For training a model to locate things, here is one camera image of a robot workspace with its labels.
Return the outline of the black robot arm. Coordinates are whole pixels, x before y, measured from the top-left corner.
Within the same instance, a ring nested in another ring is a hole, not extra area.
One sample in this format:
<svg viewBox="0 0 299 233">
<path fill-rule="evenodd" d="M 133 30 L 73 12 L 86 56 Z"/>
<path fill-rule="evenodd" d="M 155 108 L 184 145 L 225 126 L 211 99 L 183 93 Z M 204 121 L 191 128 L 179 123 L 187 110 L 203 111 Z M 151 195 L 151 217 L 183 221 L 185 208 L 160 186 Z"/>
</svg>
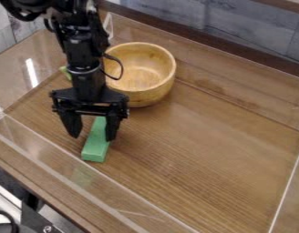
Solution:
<svg viewBox="0 0 299 233">
<path fill-rule="evenodd" d="M 23 22 L 41 17 L 48 31 L 56 35 L 72 86 L 50 91 L 49 96 L 52 111 L 58 114 L 66 132 L 72 137 L 80 135 L 82 115 L 104 117 L 105 139 L 114 140 L 120 122 L 129 114 L 129 98 L 105 84 L 109 75 L 102 60 L 116 58 L 106 54 L 108 33 L 94 0 L 0 0 L 0 4 Z"/>
</svg>

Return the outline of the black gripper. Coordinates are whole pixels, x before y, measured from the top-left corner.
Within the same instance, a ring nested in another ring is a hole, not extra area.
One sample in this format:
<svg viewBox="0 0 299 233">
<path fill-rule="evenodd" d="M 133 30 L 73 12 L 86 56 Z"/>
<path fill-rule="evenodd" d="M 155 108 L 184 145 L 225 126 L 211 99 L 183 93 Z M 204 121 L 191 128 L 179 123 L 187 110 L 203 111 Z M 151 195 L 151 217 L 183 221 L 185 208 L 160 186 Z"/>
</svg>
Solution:
<svg viewBox="0 0 299 233">
<path fill-rule="evenodd" d="M 52 111 L 60 116 L 68 134 L 77 138 L 82 130 L 81 115 L 105 117 L 105 139 L 116 139 L 121 118 L 126 118 L 129 98 L 105 87 L 93 100 L 81 100 L 73 88 L 53 90 Z"/>
</svg>

